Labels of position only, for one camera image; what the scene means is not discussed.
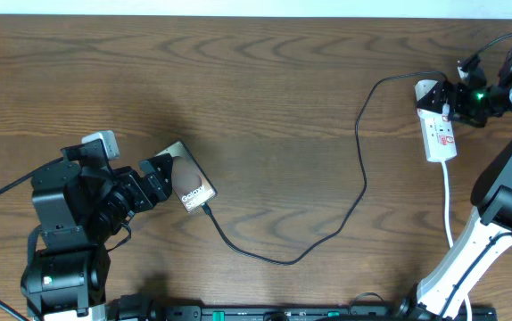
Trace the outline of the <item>white power strip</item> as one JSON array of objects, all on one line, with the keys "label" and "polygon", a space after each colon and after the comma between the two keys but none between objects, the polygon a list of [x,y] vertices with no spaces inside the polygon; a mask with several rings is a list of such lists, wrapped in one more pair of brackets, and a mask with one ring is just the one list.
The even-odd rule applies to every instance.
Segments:
[{"label": "white power strip", "polygon": [[445,163],[457,156],[452,124],[448,118],[450,106],[440,103],[439,112],[417,108],[420,119],[426,160]]}]

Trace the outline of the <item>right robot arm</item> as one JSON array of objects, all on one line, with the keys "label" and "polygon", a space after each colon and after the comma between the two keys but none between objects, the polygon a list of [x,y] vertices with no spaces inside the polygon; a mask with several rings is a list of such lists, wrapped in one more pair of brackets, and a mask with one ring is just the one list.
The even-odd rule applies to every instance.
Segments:
[{"label": "right robot arm", "polygon": [[[512,49],[488,85],[473,54],[458,65],[460,82],[421,80],[415,86],[417,112],[439,144],[450,134],[439,131],[439,121],[455,121],[483,128],[488,118],[512,113]],[[453,320],[470,290],[489,266],[512,246],[512,140],[475,182],[473,208],[467,224],[437,268],[424,278],[399,316],[415,320]]]}]

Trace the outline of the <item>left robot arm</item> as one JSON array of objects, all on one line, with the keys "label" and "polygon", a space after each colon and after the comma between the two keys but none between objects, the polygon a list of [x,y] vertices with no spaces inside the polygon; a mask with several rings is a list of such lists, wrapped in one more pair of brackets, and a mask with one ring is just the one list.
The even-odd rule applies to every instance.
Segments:
[{"label": "left robot arm", "polygon": [[168,154],[112,169],[104,156],[68,156],[32,178],[33,204],[43,250],[35,251],[21,277],[28,313],[36,320],[71,311],[85,317],[105,303],[111,260],[107,240],[139,212],[171,193]]}]

